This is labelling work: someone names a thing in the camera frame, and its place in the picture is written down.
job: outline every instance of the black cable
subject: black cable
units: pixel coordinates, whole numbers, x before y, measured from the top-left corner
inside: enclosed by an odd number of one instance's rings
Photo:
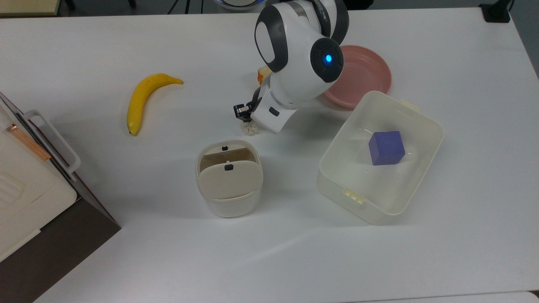
[[[170,15],[170,13],[172,12],[172,10],[174,9],[174,7],[176,6],[176,3],[178,3],[178,0],[174,1],[174,4],[172,5],[172,7],[170,8],[169,12],[167,13],[167,15]]]
[[[187,0],[187,4],[185,5],[185,14],[189,14],[189,4],[191,3],[191,0]]]

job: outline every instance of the purple cube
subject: purple cube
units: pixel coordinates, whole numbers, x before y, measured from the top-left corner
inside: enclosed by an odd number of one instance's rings
[[[397,164],[405,154],[403,140],[397,130],[372,134],[369,149],[372,165]]]

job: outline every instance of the yellow banana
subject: yellow banana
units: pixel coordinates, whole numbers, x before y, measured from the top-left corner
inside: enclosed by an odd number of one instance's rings
[[[135,136],[139,132],[142,111],[148,97],[154,90],[169,84],[183,84],[183,81],[160,73],[146,77],[137,85],[127,110],[127,129],[131,135]]]

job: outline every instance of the brown panel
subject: brown panel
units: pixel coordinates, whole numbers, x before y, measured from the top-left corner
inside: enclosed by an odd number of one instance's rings
[[[119,230],[109,217],[79,199],[0,262],[0,302],[35,301]]]

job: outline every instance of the small white box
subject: small white box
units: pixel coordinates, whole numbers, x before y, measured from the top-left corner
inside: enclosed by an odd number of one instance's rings
[[[406,154],[398,164],[372,165],[374,132],[400,131]],[[436,121],[381,93],[367,93],[320,160],[321,194],[370,224],[401,214],[438,151],[444,131]]]

